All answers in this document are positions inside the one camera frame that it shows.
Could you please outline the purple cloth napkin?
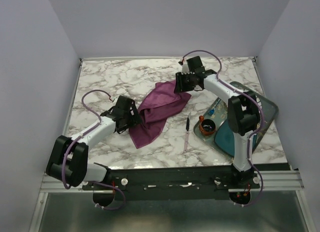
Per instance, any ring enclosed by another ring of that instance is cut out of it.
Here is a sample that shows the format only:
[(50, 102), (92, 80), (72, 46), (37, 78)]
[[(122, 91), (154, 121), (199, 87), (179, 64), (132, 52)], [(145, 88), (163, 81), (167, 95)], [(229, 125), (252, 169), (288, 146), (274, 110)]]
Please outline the purple cloth napkin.
[(151, 144), (162, 133), (167, 119), (179, 114), (191, 98), (187, 92), (174, 93), (176, 82), (157, 82), (144, 98), (137, 111), (142, 120), (129, 129), (129, 135), (137, 149)]

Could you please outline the pink handled steel knife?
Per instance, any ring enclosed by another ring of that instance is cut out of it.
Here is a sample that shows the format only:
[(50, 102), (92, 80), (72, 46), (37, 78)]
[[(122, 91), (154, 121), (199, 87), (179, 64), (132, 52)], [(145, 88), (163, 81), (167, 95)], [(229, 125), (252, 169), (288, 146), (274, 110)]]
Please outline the pink handled steel knife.
[(184, 147), (183, 152), (187, 152), (188, 150), (188, 143), (189, 143), (189, 134), (190, 134), (190, 121), (191, 121), (191, 113), (188, 114), (186, 119), (186, 126), (185, 126), (185, 138), (184, 138)]

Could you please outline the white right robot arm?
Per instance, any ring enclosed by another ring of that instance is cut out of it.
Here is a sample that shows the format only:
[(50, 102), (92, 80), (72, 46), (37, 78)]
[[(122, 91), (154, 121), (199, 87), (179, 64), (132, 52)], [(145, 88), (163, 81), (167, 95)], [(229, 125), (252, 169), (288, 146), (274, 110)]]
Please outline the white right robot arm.
[(230, 183), (236, 188), (241, 188), (255, 176), (252, 137), (261, 129), (257, 125), (263, 124), (264, 114), (253, 93), (235, 88), (212, 72), (211, 69), (198, 73), (177, 72), (174, 93), (190, 92), (196, 86), (200, 86), (203, 90), (215, 94), (227, 105), (227, 122), (234, 137)]

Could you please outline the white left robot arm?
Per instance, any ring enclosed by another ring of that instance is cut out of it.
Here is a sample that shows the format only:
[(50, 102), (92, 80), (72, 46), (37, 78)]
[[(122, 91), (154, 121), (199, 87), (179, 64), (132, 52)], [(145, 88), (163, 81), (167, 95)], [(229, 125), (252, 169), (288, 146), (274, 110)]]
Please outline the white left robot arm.
[(110, 109), (94, 114), (97, 121), (89, 127), (71, 137), (61, 135), (55, 140), (45, 172), (67, 188), (93, 182), (99, 189), (107, 189), (111, 183), (109, 168), (88, 163), (89, 151), (106, 137), (142, 123), (135, 101), (123, 95)]

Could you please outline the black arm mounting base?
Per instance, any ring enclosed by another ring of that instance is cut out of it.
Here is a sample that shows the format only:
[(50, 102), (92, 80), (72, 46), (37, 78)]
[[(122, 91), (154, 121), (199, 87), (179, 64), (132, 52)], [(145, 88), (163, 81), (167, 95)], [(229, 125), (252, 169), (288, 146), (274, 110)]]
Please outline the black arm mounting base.
[(96, 193), (105, 185), (116, 186), (115, 198), (127, 201), (228, 200), (229, 194), (258, 189), (253, 169), (237, 172), (231, 165), (147, 169), (113, 169), (100, 183), (89, 182), (82, 188)]

